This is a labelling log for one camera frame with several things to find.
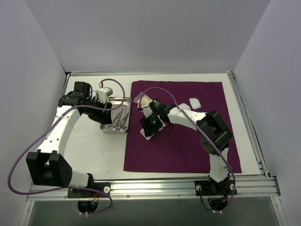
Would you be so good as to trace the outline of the aluminium front rail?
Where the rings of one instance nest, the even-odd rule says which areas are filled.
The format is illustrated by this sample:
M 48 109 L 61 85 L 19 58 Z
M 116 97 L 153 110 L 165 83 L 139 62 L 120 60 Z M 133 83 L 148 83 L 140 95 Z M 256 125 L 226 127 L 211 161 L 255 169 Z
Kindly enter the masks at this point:
M 147 199 L 190 199 L 197 198 L 194 181 L 200 178 L 182 179 L 147 179 L 147 180 L 111 180 L 110 197 L 113 200 L 147 200 Z M 236 197 L 270 197 L 279 196 L 280 190 L 275 177 L 236 176 Z M 223 196 L 201 196 L 203 198 L 220 198 Z

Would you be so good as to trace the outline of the white gauze pad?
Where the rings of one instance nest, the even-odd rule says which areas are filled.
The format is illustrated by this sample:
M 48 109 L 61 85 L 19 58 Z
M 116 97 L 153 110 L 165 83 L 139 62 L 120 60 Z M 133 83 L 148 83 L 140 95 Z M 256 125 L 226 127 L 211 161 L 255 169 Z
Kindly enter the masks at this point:
M 191 107 L 189 105 L 187 105 L 186 103 L 182 103 L 178 105 L 179 109 L 181 110 L 191 110 Z
M 146 140 L 150 140 L 150 139 L 153 137 L 153 135 L 146 136 L 145 133 L 144 133 L 144 129 L 141 129 L 141 130 L 140 130 L 140 133 L 141 133 L 141 135 L 142 135 Z
M 193 110 L 197 110 L 202 107 L 200 101 L 197 98 L 190 98 L 189 102 Z

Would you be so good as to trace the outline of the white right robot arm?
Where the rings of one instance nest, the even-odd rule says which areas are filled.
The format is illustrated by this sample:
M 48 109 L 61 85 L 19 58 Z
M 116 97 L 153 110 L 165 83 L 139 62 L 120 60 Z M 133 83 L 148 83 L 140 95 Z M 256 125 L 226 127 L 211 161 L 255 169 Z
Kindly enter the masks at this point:
M 225 190 L 224 180 L 231 169 L 227 157 L 233 135 L 217 111 L 199 113 L 174 104 L 163 105 L 158 99 L 139 104 L 137 110 L 143 113 L 141 134 L 147 140 L 166 125 L 181 125 L 197 131 L 203 149 L 209 154 L 209 189 L 214 194 Z

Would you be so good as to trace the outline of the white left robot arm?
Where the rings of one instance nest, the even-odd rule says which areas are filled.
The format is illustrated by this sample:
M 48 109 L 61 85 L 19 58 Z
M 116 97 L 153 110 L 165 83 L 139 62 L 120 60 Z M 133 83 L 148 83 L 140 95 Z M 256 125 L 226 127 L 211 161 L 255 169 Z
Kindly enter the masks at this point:
M 58 102 L 54 124 L 35 152 L 29 152 L 26 163 L 35 185 L 78 187 L 83 197 L 94 194 L 92 175 L 72 169 L 64 158 L 65 148 L 77 120 L 82 114 L 101 124 L 111 123 L 108 111 L 112 105 L 106 102 L 113 90 L 101 85 L 95 92 L 86 82 L 75 82 L 72 91 L 63 95 Z

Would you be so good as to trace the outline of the clear bag of cotton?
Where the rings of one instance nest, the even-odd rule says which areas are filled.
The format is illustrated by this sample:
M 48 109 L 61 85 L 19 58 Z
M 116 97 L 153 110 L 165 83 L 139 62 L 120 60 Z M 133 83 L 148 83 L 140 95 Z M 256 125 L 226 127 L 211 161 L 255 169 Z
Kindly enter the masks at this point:
M 133 100 L 133 102 L 137 105 L 137 109 L 143 109 L 144 107 L 148 107 L 152 101 L 153 100 L 143 92 L 139 93 L 139 95 L 136 96 Z

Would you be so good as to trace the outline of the steel instrument tray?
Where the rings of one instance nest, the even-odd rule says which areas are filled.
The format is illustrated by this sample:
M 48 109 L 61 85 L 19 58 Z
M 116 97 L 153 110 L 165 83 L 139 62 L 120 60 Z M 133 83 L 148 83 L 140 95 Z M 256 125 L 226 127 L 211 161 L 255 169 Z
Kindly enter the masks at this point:
M 125 97 L 121 107 L 111 111 L 111 124 L 101 124 L 100 129 L 104 133 L 122 134 L 126 133 L 129 126 L 131 109 L 131 98 Z

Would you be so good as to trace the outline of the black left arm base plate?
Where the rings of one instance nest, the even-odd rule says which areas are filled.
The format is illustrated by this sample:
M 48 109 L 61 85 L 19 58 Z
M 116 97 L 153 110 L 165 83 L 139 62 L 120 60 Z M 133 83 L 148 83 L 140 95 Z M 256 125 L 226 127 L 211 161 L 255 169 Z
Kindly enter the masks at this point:
M 95 182 L 94 185 L 87 189 L 70 188 L 68 190 L 68 198 L 107 198 L 110 196 L 111 183 L 110 182 Z

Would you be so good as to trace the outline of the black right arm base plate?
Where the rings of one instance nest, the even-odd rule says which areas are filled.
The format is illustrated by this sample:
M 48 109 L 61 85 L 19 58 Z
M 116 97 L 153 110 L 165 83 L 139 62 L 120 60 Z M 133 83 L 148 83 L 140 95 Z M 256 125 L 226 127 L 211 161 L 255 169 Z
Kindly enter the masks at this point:
M 234 180 L 215 182 L 214 180 L 194 181 L 197 196 L 224 196 L 231 195 L 234 189 Z

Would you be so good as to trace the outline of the aluminium right rail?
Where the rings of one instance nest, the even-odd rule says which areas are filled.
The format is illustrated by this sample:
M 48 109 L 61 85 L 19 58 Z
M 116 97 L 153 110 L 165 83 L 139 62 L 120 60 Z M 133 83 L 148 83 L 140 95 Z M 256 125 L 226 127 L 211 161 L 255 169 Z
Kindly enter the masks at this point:
M 248 142 L 250 143 L 250 146 L 252 147 L 253 155 L 254 155 L 256 161 L 258 162 L 258 164 L 261 166 L 261 167 L 258 166 L 259 171 L 265 177 L 270 177 L 270 173 L 268 171 L 266 162 L 264 160 L 260 142 L 258 140 L 252 119 L 250 117 L 250 112 L 249 112 L 248 108 L 246 107 L 246 105 L 241 97 L 241 94 L 238 90 L 233 71 L 227 72 L 227 75 L 228 75 L 239 111 L 241 114 L 242 121 L 244 123 L 243 131 L 246 131 L 246 134 L 248 136 Z

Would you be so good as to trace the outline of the steel forceps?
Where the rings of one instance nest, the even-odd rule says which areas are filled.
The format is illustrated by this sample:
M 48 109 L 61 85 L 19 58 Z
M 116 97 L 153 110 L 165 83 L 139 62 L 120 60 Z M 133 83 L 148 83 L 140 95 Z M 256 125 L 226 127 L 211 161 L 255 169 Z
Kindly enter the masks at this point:
M 111 124 L 103 125 L 103 130 L 110 131 L 110 130 L 113 130 L 115 127 L 116 127 L 116 119 L 112 119 Z
M 124 114 L 124 116 L 119 120 L 118 125 L 117 125 L 117 129 L 119 131 L 124 130 L 125 126 L 126 126 L 126 122 L 127 122 L 127 118 L 128 118 L 129 112 L 126 112 Z

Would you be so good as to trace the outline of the purple surgical cloth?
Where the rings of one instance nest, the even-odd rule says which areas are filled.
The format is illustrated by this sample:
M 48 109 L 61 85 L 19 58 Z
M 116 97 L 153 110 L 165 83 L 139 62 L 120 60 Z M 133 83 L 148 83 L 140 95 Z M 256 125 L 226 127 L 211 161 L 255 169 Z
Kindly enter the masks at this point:
M 200 101 L 198 112 L 217 111 L 229 128 L 232 127 L 221 82 L 134 81 L 131 98 L 146 91 L 148 97 L 162 104 L 189 104 L 190 98 Z M 146 140 L 140 133 L 143 114 L 131 105 L 127 133 L 124 170 L 156 173 L 208 173 L 209 154 L 203 149 L 198 133 L 174 125 Z

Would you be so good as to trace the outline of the aluminium rail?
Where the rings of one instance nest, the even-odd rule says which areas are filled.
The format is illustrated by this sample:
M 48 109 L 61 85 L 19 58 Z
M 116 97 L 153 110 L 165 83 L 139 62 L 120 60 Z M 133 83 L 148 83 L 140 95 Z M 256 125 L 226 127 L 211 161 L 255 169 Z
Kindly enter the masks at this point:
M 246 105 L 241 97 L 241 94 L 238 90 L 233 71 L 227 72 L 227 75 L 228 75 L 239 111 L 241 114 L 242 121 L 244 123 L 243 131 L 246 131 L 246 134 L 248 136 L 248 142 L 250 143 L 250 146 L 252 147 L 253 155 L 254 155 L 256 161 L 258 162 L 258 164 L 261 166 L 261 167 L 258 166 L 259 171 L 265 177 L 270 177 L 270 173 L 268 171 L 266 162 L 264 160 L 260 142 L 258 140 L 252 119 L 250 117 L 250 112 L 249 112 L 248 108 L 246 107 Z
M 147 180 L 111 180 L 110 197 L 113 200 L 147 200 L 147 199 L 190 199 L 197 198 L 194 181 L 200 178 L 182 179 L 147 179 Z M 280 190 L 275 177 L 236 176 L 236 197 L 270 197 L 279 196 Z M 223 196 L 201 196 L 203 198 L 220 198 Z

